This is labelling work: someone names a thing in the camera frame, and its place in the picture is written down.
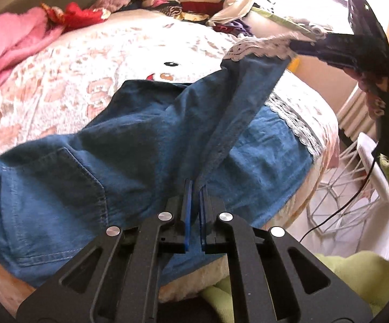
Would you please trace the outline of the person right hand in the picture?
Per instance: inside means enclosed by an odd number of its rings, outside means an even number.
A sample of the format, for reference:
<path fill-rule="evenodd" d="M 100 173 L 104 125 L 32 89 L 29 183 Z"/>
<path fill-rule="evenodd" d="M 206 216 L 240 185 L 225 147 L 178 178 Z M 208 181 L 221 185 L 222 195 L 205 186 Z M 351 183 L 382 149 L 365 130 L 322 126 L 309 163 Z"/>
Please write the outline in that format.
<path fill-rule="evenodd" d="M 377 119 L 384 114 L 386 102 L 381 99 L 380 92 L 389 91 L 389 79 L 378 77 L 370 73 L 359 73 L 355 70 L 345 68 L 343 70 L 352 79 L 357 81 L 359 88 L 366 94 L 368 113 L 372 119 Z"/>

